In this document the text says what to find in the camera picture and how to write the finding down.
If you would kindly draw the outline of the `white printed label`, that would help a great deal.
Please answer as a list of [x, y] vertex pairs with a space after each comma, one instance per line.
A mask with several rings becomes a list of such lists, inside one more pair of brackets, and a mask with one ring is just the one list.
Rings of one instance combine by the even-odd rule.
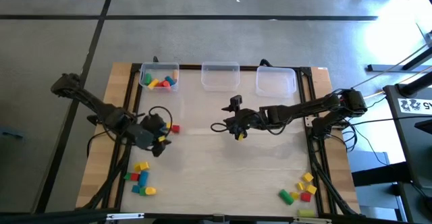
[[431, 111], [431, 104], [425, 99], [398, 99], [398, 105], [403, 113], [428, 114]]

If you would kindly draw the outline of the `black floor stand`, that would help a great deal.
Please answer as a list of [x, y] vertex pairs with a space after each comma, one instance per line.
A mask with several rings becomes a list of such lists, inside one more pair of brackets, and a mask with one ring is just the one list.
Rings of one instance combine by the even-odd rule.
[[420, 72], [426, 69], [427, 66], [423, 65], [425, 62], [432, 59], [432, 45], [426, 50], [415, 55], [412, 59], [409, 57], [408, 62], [401, 62], [398, 65], [385, 65], [385, 64], [369, 64], [366, 67], [367, 72]]

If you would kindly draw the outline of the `black equipment cart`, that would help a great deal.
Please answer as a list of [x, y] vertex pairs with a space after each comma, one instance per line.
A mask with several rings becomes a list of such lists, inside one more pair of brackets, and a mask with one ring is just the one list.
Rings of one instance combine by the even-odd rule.
[[[402, 201], [409, 221], [432, 224], [432, 88], [414, 94], [401, 93], [404, 85], [384, 87], [400, 139], [408, 180], [400, 181]], [[398, 99], [425, 99], [428, 114], [403, 113]]]

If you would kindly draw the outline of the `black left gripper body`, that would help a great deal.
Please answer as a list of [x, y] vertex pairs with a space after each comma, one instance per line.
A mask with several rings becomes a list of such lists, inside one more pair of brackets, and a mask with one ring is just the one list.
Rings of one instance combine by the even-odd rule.
[[138, 148], [145, 149], [152, 144], [154, 134], [142, 128], [140, 125], [134, 124], [127, 128], [127, 137], [131, 142], [135, 143]]

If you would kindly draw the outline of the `silver aluminium bracket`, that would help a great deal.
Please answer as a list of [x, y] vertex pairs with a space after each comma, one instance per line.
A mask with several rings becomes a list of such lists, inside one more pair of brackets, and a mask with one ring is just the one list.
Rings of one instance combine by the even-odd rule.
[[293, 223], [296, 224], [333, 224], [331, 219], [320, 219], [311, 217], [294, 217]]
[[109, 213], [106, 215], [106, 221], [143, 219], [144, 217], [144, 213]]

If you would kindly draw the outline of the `clear plastic bin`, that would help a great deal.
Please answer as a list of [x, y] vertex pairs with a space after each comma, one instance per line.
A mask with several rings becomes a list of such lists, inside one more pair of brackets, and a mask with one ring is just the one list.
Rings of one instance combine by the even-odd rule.
[[240, 85], [240, 65], [235, 61], [203, 62], [201, 84], [207, 91], [235, 91]]
[[[170, 90], [164, 88], [158, 88], [157, 86], [153, 90], [149, 90], [147, 86], [144, 85], [144, 75], [146, 73], [151, 74], [153, 80], [158, 79], [159, 82], [165, 80], [166, 76], [173, 78], [172, 74], [174, 70], [179, 71], [179, 78], [175, 80], [175, 85], [171, 86]], [[174, 62], [146, 62], [141, 65], [139, 84], [146, 90], [150, 92], [176, 92], [180, 84], [180, 65]]]
[[297, 91], [296, 72], [291, 68], [260, 66], [256, 70], [256, 94], [290, 98]]

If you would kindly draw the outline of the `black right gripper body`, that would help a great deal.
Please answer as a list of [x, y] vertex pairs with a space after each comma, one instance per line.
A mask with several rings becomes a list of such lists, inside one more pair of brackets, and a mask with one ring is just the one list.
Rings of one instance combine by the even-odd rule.
[[242, 130], [259, 127], [259, 114], [252, 109], [241, 109], [235, 112], [233, 117], [225, 119], [224, 123], [230, 132], [233, 132], [233, 128], [242, 132]]

